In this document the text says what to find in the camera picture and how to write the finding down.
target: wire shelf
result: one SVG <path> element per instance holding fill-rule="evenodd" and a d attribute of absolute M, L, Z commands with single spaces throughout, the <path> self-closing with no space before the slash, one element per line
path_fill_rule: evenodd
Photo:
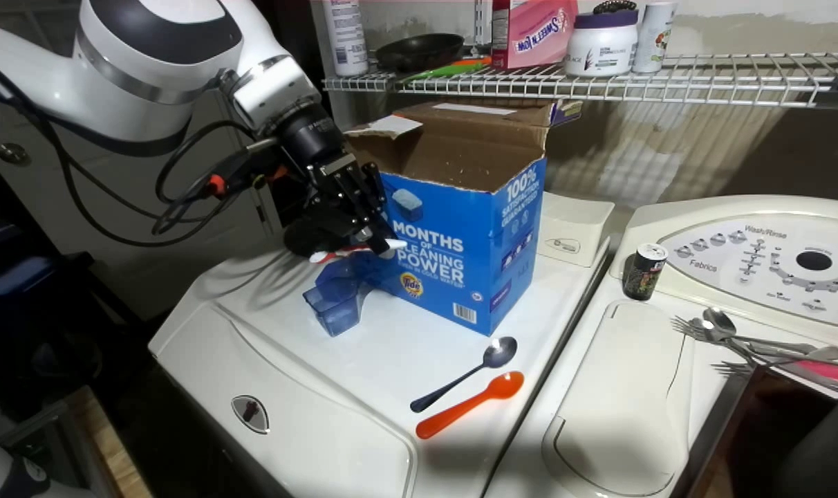
<path fill-rule="evenodd" d="M 328 77 L 324 89 L 509 99 L 838 107 L 836 77 L 838 52 L 721 52 L 670 56 L 656 74 L 572 77 L 558 66 L 530 66 L 396 81 L 390 72 L 371 72 L 359 77 Z"/>

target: white washing machine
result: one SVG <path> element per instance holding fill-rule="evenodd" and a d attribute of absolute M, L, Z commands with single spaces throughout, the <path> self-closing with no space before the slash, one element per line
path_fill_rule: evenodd
<path fill-rule="evenodd" d="M 383 293 L 368 293 L 359 323 L 328 337 L 302 300 L 318 268 L 265 255 L 201 275 L 148 351 L 292 495 L 482 495 L 610 260 L 610 211 L 545 196 L 533 283 L 491 337 Z M 476 370 L 426 412 L 408 409 L 505 334 L 516 340 L 512 363 Z M 415 434 L 504 370 L 526 379 L 512 399 L 483 401 L 432 441 Z"/>
<path fill-rule="evenodd" d="M 623 293 L 639 244 L 670 251 L 646 303 Z M 670 495 L 726 379 L 721 359 L 739 359 L 682 334 L 706 307 L 739 334 L 838 347 L 838 203 L 717 196 L 635 211 L 486 495 Z"/>

